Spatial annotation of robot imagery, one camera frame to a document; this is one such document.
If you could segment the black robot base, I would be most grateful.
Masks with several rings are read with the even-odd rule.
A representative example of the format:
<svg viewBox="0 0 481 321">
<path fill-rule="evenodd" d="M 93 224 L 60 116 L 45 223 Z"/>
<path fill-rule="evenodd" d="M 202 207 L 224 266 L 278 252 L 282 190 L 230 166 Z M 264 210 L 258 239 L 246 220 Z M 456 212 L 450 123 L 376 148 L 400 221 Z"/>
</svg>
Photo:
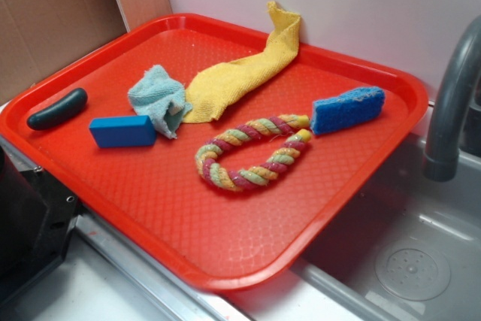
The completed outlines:
<svg viewBox="0 0 481 321">
<path fill-rule="evenodd" d="M 20 171 L 1 151 L 1 303 L 63 263 L 78 197 L 50 172 Z"/>
</svg>

